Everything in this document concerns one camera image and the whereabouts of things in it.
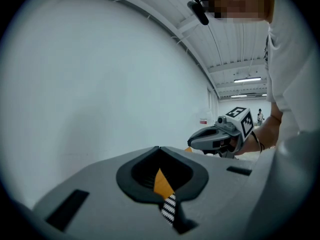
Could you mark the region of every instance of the ceiling light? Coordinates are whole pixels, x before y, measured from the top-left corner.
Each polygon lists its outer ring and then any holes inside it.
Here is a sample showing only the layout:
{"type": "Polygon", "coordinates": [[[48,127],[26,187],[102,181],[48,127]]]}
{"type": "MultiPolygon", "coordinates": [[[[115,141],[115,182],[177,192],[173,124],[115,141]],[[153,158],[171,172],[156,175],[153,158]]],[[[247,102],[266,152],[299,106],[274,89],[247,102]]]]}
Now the ceiling light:
{"type": "Polygon", "coordinates": [[[241,82],[259,81],[259,80],[261,80],[261,77],[252,77],[252,78],[237,79],[237,80],[234,80],[234,82],[235,82],[235,83],[241,83],[241,82]]]}
{"type": "Polygon", "coordinates": [[[241,98],[241,97],[247,97],[247,95],[234,95],[234,96],[231,96],[231,98],[241,98]]]}

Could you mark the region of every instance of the ceiling beam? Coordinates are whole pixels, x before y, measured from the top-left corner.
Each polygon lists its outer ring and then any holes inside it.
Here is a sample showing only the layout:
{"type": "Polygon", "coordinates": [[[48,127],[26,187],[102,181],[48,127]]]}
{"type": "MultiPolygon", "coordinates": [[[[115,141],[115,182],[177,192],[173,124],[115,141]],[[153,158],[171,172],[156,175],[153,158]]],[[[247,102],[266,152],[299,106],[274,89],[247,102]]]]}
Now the ceiling beam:
{"type": "MultiPolygon", "coordinates": [[[[212,66],[208,68],[209,73],[215,73],[219,71],[232,70],[232,69],[242,69],[250,67],[251,60],[238,61],[229,64],[224,64],[220,66],[212,66]]],[[[254,59],[252,61],[252,66],[260,66],[264,65],[265,60],[263,58],[254,59]]]]}
{"type": "Polygon", "coordinates": [[[187,30],[197,26],[200,24],[200,21],[195,15],[190,16],[189,18],[186,18],[185,20],[181,21],[178,26],[176,26],[177,30],[179,30],[181,33],[186,32],[187,30]]]}
{"type": "MultiPolygon", "coordinates": [[[[220,96],[230,96],[230,95],[239,95],[238,90],[232,90],[232,91],[221,91],[219,92],[220,96]]],[[[263,89],[251,89],[251,90],[242,90],[240,91],[241,94],[248,94],[248,93],[256,93],[256,94],[266,94],[267,93],[267,88],[263,89]]]]}
{"type": "Polygon", "coordinates": [[[236,86],[248,86],[248,85],[263,85],[267,83],[267,79],[261,79],[259,81],[250,81],[250,82],[229,82],[223,84],[217,84],[216,88],[226,88],[226,87],[236,87],[236,86]]]}
{"type": "Polygon", "coordinates": [[[199,56],[195,48],[191,45],[191,43],[189,43],[189,41],[186,38],[184,38],[184,35],[182,34],[182,32],[179,29],[177,29],[177,27],[173,25],[159,11],[157,11],[155,8],[153,8],[149,4],[143,2],[142,0],[125,0],[125,1],[145,10],[147,13],[149,13],[150,15],[155,17],[158,21],[160,21],[164,26],[166,26],[176,37],[182,40],[181,42],[188,48],[188,51],[195,57],[195,59],[199,62],[200,66],[203,68],[203,71],[207,76],[207,78],[209,79],[210,83],[212,84],[216,95],[218,96],[218,98],[220,98],[219,92],[216,90],[217,89],[216,83],[213,80],[211,74],[209,73],[208,68],[206,67],[204,61],[201,59],[201,57],[199,56]]]}
{"type": "Polygon", "coordinates": [[[243,97],[243,98],[231,98],[231,97],[222,97],[219,99],[219,102],[230,102],[238,100],[265,100],[267,97],[258,96],[258,97],[243,97]]]}

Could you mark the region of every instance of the gray surface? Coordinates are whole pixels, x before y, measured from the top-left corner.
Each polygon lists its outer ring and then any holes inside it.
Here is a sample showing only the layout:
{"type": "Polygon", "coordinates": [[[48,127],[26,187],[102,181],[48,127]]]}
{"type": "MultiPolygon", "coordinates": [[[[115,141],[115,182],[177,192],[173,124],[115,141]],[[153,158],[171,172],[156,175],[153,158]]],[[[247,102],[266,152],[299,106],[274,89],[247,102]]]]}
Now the gray surface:
{"type": "Polygon", "coordinates": [[[287,220],[311,189],[319,168],[313,145],[318,137],[319,132],[301,134],[277,149],[265,150],[256,163],[168,147],[201,164],[209,174],[200,195],[181,204],[185,216],[199,224],[182,235],[168,225],[156,205],[132,201],[117,185],[118,168],[151,148],[87,166],[43,197],[34,214],[45,219],[72,191],[80,189],[90,195],[66,229],[79,239],[261,238],[287,220]],[[229,166],[252,173],[233,173],[226,170],[229,166]]]}
{"type": "Polygon", "coordinates": [[[187,234],[178,235],[169,227],[156,205],[134,202],[120,190],[116,182],[116,172],[121,165],[150,149],[87,166],[43,197],[34,207],[34,213],[45,219],[73,190],[80,189],[88,191],[90,195],[66,230],[66,233],[76,238],[126,239],[139,234],[140,239],[175,239],[190,234],[202,235],[202,227],[211,227],[209,222],[212,217],[227,205],[248,179],[247,176],[226,171],[227,167],[252,167],[248,161],[194,155],[170,147],[172,151],[201,164],[209,173],[208,184],[200,196],[182,203],[186,217],[195,220],[200,226],[187,234]]]}
{"type": "Polygon", "coordinates": [[[227,122],[227,118],[225,116],[219,116],[214,125],[220,129],[225,129],[226,132],[234,132],[236,130],[234,124],[232,122],[227,122]]]}
{"type": "Polygon", "coordinates": [[[58,229],[46,223],[44,220],[39,219],[39,217],[34,214],[29,208],[24,206],[23,204],[13,201],[16,208],[20,211],[20,213],[24,216],[25,219],[36,229],[36,231],[40,234],[40,236],[45,236],[47,240],[77,240],[76,238],[61,233],[58,229]]]}
{"type": "Polygon", "coordinates": [[[220,142],[229,138],[230,136],[228,134],[225,134],[224,131],[217,129],[217,133],[214,135],[204,136],[192,140],[190,146],[196,150],[218,150],[218,148],[213,148],[213,142],[220,142]]]}
{"type": "Polygon", "coordinates": [[[246,152],[242,155],[237,155],[236,158],[239,160],[251,161],[256,162],[259,159],[260,151],[256,152],[246,152]]]}

